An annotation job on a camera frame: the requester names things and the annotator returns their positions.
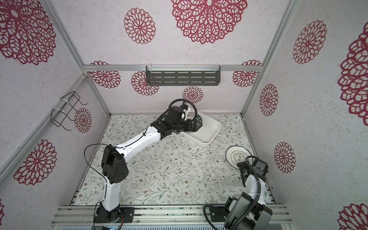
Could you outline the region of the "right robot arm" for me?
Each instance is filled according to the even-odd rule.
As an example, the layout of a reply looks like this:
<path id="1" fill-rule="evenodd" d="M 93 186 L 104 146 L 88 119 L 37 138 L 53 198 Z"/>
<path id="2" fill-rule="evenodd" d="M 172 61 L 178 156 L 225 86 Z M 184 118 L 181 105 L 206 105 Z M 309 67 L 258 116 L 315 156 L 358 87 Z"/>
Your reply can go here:
<path id="1" fill-rule="evenodd" d="M 268 164 L 255 156 L 238 163 L 245 191 L 230 197 L 225 205 L 229 212 L 224 223 L 228 230 L 265 230 L 273 211 L 266 206 Z"/>

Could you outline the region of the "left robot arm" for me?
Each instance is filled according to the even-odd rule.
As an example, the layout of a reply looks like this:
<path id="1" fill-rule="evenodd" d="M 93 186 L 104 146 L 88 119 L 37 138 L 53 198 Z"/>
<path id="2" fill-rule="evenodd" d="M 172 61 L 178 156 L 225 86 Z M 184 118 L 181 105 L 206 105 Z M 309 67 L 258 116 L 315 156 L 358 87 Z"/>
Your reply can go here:
<path id="1" fill-rule="evenodd" d="M 120 186 L 128 176 L 127 163 L 136 154 L 172 133 L 197 132 L 202 127 L 202 120 L 198 119 L 198 111 L 193 107 L 194 115 L 189 113 L 187 105 L 169 106 L 162 116 L 148 125 L 145 130 L 117 146 L 107 145 L 101 162 L 102 174 L 106 180 L 106 189 L 102 206 L 107 212 L 119 207 Z"/>

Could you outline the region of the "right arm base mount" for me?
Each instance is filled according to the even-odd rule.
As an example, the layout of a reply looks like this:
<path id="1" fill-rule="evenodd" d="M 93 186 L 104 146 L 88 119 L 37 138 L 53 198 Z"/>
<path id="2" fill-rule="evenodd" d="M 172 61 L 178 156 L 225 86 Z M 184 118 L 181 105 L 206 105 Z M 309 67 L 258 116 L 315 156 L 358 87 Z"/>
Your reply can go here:
<path id="1" fill-rule="evenodd" d="M 229 197 L 223 205 L 210 205 L 208 209 L 211 222 L 225 222 L 236 202 L 237 198 Z"/>

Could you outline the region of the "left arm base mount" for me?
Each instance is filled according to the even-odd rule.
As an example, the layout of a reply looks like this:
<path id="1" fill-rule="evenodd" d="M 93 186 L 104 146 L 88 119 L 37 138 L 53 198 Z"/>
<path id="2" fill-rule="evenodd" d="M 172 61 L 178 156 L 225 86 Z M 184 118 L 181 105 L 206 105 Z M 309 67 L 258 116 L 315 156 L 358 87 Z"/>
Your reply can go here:
<path id="1" fill-rule="evenodd" d="M 107 211 L 99 205 L 94 214 L 94 223 L 132 223 L 135 208 L 120 207 Z"/>

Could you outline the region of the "green rim lettered plate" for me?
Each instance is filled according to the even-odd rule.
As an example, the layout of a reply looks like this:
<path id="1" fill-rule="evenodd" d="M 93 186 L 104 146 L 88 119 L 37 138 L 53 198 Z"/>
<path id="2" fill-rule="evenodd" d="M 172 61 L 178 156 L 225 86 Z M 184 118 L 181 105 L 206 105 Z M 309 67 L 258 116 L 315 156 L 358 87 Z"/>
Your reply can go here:
<path id="1" fill-rule="evenodd" d="M 194 116 L 195 116 L 195 113 L 188 114 L 187 121 L 189 122 L 186 123 L 185 132 L 197 132 L 202 128 L 203 126 L 202 117 L 199 114 L 197 114 L 196 117 Z"/>

